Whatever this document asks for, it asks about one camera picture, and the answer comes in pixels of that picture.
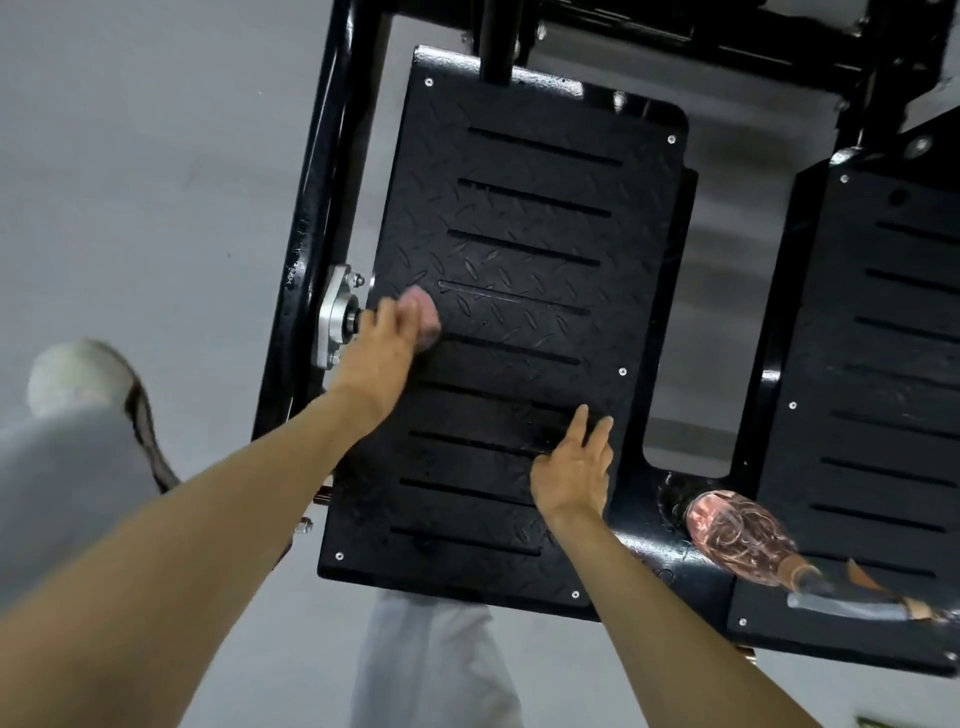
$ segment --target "screw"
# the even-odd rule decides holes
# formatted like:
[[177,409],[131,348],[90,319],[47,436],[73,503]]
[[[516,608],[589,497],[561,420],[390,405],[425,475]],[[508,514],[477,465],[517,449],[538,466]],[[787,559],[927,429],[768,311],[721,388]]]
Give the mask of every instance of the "screw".
[[906,145],[906,149],[903,150],[903,156],[907,159],[916,159],[917,157],[922,157],[930,151],[932,146],[933,137],[927,134],[921,134]]

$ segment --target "hand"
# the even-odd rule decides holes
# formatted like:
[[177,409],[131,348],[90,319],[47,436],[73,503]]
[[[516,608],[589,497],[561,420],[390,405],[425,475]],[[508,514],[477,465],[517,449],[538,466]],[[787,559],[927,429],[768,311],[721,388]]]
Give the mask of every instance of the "hand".
[[360,312],[357,337],[344,349],[340,368],[327,392],[349,395],[365,434],[382,423],[400,399],[410,373],[420,332],[416,301],[397,304],[380,299],[374,315]]
[[540,455],[530,471],[530,489],[543,519],[550,525],[558,516],[571,512],[603,515],[613,461],[608,442],[613,418],[605,417],[587,437],[589,409],[577,408],[566,437],[550,455]]

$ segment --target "slot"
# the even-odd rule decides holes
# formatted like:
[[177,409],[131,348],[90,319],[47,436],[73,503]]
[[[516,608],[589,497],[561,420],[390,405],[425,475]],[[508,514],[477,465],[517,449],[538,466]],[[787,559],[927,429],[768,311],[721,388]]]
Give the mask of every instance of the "slot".
[[560,251],[550,251],[544,248],[535,248],[532,245],[523,245],[515,243],[513,240],[503,240],[499,237],[490,237],[481,235],[478,232],[466,232],[448,229],[446,234],[458,240],[469,240],[474,243],[483,243],[494,248],[503,248],[508,251],[517,251],[518,253],[529,253],[530,255],[539,255],[540,257],[552,257],[557,260],[565,260],[568,263],[577,263],[578,265],[587,265],[590,268],[599,268],[600,261],[592,257],[583,257],[571,253],[561,253]]
[[548,154],[552,155],[560,155],[561,157],[569,157],[571,159],[581,159],[583,161],[593,161],[597,164],[606,164],[608,167],[623,166],[623,162],[619,159],[594,155],[590,152],[581,152],[579,150],[569,149],[567,147],[558,147],[555,144],[547,144],[542,141],[534,141],[533,139],[524,139],[522,136],[512,136],[511,134],[492,132],[489,129],[469,127],[467,129],[467,133],[472,134],[473,136],[481,136],[491,141],[502,141],[504,144],[513,144],[517,147],[536,149],[539,152],[547,152]]
[[559,353],[542,352],[539,349],[530,349],[529,347],[518,347],[513,344],[502,344],[498,341],[488,341],[487,339],[478,339],[474,336],[464,336],[459,333],[444,333],[443,340],[457,344],[466,344],[469,347],[480,347],[481,349],[494,349],[498,352],[515,353],[521,356],[532,356],[535,359],[552,361],[557,364],[566,364],[571,367],[580,366],[580,359],[574,356],[564,356]]
[[889,280],[893,283],[913,286],[914,288],[923,288],[927,291],[937,291],[939,293],[949,293],[952,296],[960,296],[960,288],[946,283],[938,283],[935,280],[918,279],[913,276],[902,276],[899,273],[888,273],[880,271],[877,268],[867,268],[866,273],[871,278],[880,280]]
[[480,389],[470,389],[469,387],[461,387],[457,384],[444,384],[439,381],[424,381],[419,380],[417,382],[422,387],[427,389],[434,389],[439,392],[450,392],[455,395],[467,395],[468,397],[477,397],[481,400],[492,400],[492,401],[502,401],[507,402],[508,404],[521,404],[525,407],[536,407],[537,409],[546,409],[551,412],[559,412],[562,415],[572,418],[575,410],[570,409],[569,407],[560,407],[557,404],[549,404],[547,402],[525,400],[520,397],[508,397],[506,395],[498,395],[493,392],[484,392]]
[[876,226],[878,228],[883,228],[884,230],[902,232],[905,235],[919,237],[922,240],[935,240],[938,243],[949,243],[950,245],[956,245],[960,243],[960,237],[955,235],[945,235],[942,232],[926,231],[923,228],[914,228],[912,225],[889,223],[885,220],[880,220],[876,223]]
[[465,448],[477,448],[477,449],[486,449],[491,452],[505,452],[508,455],[516,455],[517,457],[527,457],[533,460],[538,455],[544,453],[539,450],[525,449],[525,448],[510,448],[506,445],[498,445],[496,443],[485,443],[481,440],[470,440],[466,437],[453,437],[451,435],[442,435],[439,432],[425,432],[419,429],[410,430],[411,437],[419,437],[422,440],[436,440],[438,443],[447,443],[448,445],[461,445]]
[[488,493],[486,491],[476,491],[470,488],[461,488],[457,485],[447,485],[446,483],[431,483],[426,480],[417,480],[412,477],[402,477],[400,485],[408,488],[420,488],[424,491],[434,491],[436,493],[450,493],[454,496],[478,497],[483,500],[495,500],[498,503],[510,503],[511,505],[522,505],[528,508],[536,506],[529,498],[520,496],[505,496],[499,493]]
[[946,480],[940,477],[930,477],[928,475],[919,475],[917,473],[908,473],[906,471],[895,471],[890,468],[879,468],[876,465],[866,463],[856,463],[851,460],[841,460],[836,457],[822,457],[820,462],[824,465],[832,465],[837,468],[845,468],[849,471],[860,471],[861,473],[873,473],[876,475],[886,475],[899,480],[911,480],[915,483],[927,483],[929,485],[942,485],[946,488],[956,488],[957,484],[952,480]]
[[904,528],[917,528],[922,531],[931,531],[933,533],[947,533],[947,530],[941,525],[933,523],[923,523],[919,521],[910,521],[909,519],[896,518],[894,516],[880,516],[877,513],[867,513],[866,511],[856,511],[852,508],[841,508],[836,505],[826,505],[824,503],[810,503],[809,508],[812,511],[820,513],[832,513],[836,516],[848,516],[852,519],[861,519],[862,521],[874,521],[877,523],[888,523],[889,525],[901,525]]
[[929,339],[930,341],[943,341],[947,344],[960,344],[960,336],[951,336],[948,333],[927,331],[923,328],[904,327],[900,324],[892,324],[889,321],[880,321],[879,319],[872,319],[867,316],[857,316],[853,320],[865,327],[882,328],[885,331],[902,333],[906,334],[907,336],[918,336],[922,339]]
[[866,364],[845,364],[844,371],[855,375],[882,376],[886,379],[893,379],[894,381],[903,381],[910,384],[922,384],[927,387],[938,387],[940,389],[951,389],[955,392],[960,392],[960,384],[947,384],[944,381],[930,379],[925,376],[913,376],[905,375],[900,372],[889,372],[885,369],[877,369],[876,367],[871,367]]
[[[846,564],[850,561],[848,556],[840,556],[835,553],[824,553],[822,551],[804,551],[801,553],[802,556],[805,556],[808,559],[823,559],[824,561],[835,561],[839,564]],[[871,561],[870,559],[853,559],[857,565],[861,567],[866,567],[867,569],[883,569],[886,571],[893,571],[895,573],[902,573],[907,576],[922,576],[926,579],[935,579],[937,574],[931,571],[930,569],[916,569],[914,567],[902,567],[897,564],[887,564],[883,561]]]
[[531,203],[559,207],[560,209],[568,209],[571,212],[582,212],[585,215],[592,215],[593,217],[613,217],[613,213],[608,209],[593,207],[590,205],[581,205],[580,203],[571,203],[567,200],[558,200],[556,197],[538,195],[536,192],[522,192],[518,189],[511,189],[510,187],[501,187],[498,184],[487,184],[486,182],[477,182],[476,180],[467,180],[465,178],[460,178],[457,180],[457,184],[459,184],[461,187],[469,187],[470,189],[479,189],[483,192],[490,192],[493,195],[513,197],[515,200],[525,200]]
[[919,427],[917,425],[907,425],[905,423],[899,422],[890,422],[889,420],[881,420],[879,417],[871,417],[870,415],[861,415],[856,412],[845,412],[839,409],[831,409],[830,416],[835,417],[837,420],[845,420],[846,422],[851,423],[862,423],[863,425],[875,425],[877,427],[886,427],[887,429],[895,429],[900,432],[913,432],[917,435],[928,435],[930,437],[939,437],[944,440],[960,440],[960,433],[957,432],[946,432],[940,429],[930,429],[928,427]]
[[482,296],[483,298],[487,299],[497,299],[498,301],[504,301],[506,303],[537,303],[539,305],[546,306],[547,308],[556,308],[561,311],[566,311],[574,316],[590,315],[589,308],[583,308],[579,305],[568,305],[567,303],[555,303],[553,301],[545,301],[544,299],[534,299],[529,296],[518,296],[516,293],[503,293],[502,291],[494,291],[490,288],[481,288],[478,285],[458,283],[454,280],[438,280],[437,287],[443,291],[457,291],[459,293],[470,294],[471,296]]
[[440,536],[436,533],[423,531],[416,528],[402,528],[400,526],[391,526],[391,533],[399,536],[409,536],[412,539],[424,539],[425,541],[443,541],[447,544],[457,544],[458,546],[476,546],[486,548],[490,551],[501,551],[503,553],[515,553],[518,556],[540,556],[539,548],[526,548],[524,546],[507,546],[505,544],[489,544],[483,541],[474,541],[473,539],[464,539],[459,536]]

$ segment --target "forearm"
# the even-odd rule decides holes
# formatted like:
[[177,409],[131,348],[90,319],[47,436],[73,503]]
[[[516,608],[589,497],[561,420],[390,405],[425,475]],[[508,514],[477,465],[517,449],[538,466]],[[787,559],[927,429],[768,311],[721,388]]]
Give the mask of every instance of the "forearm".
[[364,434],[353,409],[347,395],[315,400],[142,509],[8,614],[5,725],[176,725],[313,494]]
[[817,725],[620,544],[599,516],[575,511],[550,526],[651,728]]

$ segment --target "black footplate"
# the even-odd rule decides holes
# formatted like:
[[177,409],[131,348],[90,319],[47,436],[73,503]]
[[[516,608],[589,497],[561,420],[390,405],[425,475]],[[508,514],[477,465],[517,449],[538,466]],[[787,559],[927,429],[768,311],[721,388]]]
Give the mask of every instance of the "black footplate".
[[621,450],[686,121],[519,68],[482,84],[478,62],[415,55],[369,305],[415,283],[444,335],[338,467],[319,572],[588,616],[529,472],[582,402]]
[[[823,570],[852,558],[896,592],[955,607],[960,196],[855,165],[825,167],[819,184],[819,222],[815,209],[787,221],[816,233],[757,499]],[[728,627],[805,654],[955,670],[929,625],[792,610],[742,581]]]

